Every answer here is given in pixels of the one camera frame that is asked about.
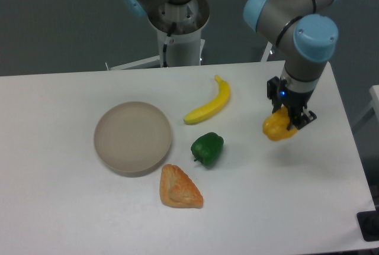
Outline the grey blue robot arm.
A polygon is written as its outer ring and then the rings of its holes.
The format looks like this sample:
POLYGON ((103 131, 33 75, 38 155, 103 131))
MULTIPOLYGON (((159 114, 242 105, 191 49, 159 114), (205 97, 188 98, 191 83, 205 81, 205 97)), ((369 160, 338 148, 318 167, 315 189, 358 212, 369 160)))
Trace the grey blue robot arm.
MULTIPOLYGON (((307 103, 338 40, 336 24, 319 11, 337 0, 247 0, 243 19, 286 57, 282 74, 267 83, 274 112, 288 131, 316 119, 307 103)), ((210 9, 206 0, 124 0, 156 30, 162 67, 197 66, 201 31, 210 9)))

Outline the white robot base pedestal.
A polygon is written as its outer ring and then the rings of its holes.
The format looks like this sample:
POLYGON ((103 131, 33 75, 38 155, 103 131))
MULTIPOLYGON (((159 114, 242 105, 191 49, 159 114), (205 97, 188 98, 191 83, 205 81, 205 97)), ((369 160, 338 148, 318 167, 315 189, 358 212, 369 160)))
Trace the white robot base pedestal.
POLYGON ((183 5, 165 3, 147 15, 156 31, 159 54, 108 70, 197 66, 205 40, 201 32, 210 17, 206 0, 190 0, 183 5))

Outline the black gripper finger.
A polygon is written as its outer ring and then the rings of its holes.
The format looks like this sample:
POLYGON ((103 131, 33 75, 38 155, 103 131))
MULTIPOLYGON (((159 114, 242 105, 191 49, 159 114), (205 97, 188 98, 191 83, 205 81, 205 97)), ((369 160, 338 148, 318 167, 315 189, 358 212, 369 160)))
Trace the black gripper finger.
POLYGON ((267 81, 267 98, 271 100, 272 113, 276 113, 284 104, 284 99, 287 96, 286 80, 281 80, 279 77, 274 76, 267 81))
POLYGON ((306 107, 301 107, 290 108, 288 117, 290 118, 290 122, 287 126, 287 130, 292 130, 294 128, 300 130, 313 122, 317 118, 317 115, 314 112, 309 111, 306 107))

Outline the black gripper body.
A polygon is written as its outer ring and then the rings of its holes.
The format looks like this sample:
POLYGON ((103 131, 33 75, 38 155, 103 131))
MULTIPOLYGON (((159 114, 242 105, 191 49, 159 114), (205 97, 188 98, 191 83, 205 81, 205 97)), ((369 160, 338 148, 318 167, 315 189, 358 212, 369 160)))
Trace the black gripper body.
POLYGON ((286 107, 289 111, 303 113, 304 108, 307 108, 307 103, 312 95, 313 91, 308 92, 295 92, 288 89, 284 85, 280 85, 278 89, 278 109, 286 107))

